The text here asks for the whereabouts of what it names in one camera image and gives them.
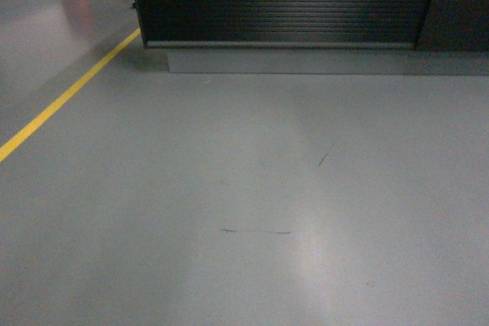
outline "scuff mark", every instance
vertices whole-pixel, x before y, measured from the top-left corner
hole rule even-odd
[[[292,234],[291,231],[286,231],[286,232],[278,232],[278,231],[236,231],[233,229],[225,229],[222,228],[221,232],[224,233],[266,233],[266,234]]]
[[[338,139],[335,140],[335,142],[328,149],[328,151],[326,152],[326,154],[324,155],[324,157],[321,159],[321,162],[319,162],[319,165],[320,166],[322,165],[322,163],[324,162],[324,160],[326,159],[326,157],[331,153],[331,151],[333,150],[333,148],[336,146],[336,143],[338,143]]]

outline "roller shutter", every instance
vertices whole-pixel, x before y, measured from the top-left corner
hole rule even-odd
[[[138,0],[148,46],[411,47],[429,0]]]

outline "floor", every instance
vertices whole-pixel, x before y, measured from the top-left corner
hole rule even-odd
[[[0,0],[0,146],[131,3]],[[487,326],[488,82],[170,74],[138,37],[0,163],[2,324]]]

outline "painted line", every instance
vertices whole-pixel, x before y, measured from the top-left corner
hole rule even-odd
[[[46,107],[34,120],[27,124],[22,130],[13,136],[7,143],[0,147],[0,163],[7,158],[14,150],[24,143],[43,123],[58,111],[61,106],[67,103],[91,78],[95,76],[107,63],[129,45],[135,39],[141,30],[138,28],[130,34],[125,40],[117,45],[114,50],[105,55],[97,64],[95,64],[88,72],[78,79],[71,87],[69,87],[60,97]]]

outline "black roller shutter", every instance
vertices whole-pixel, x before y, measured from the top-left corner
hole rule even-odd
[[[416,42],[429,0],[137,0],[149,46]]]

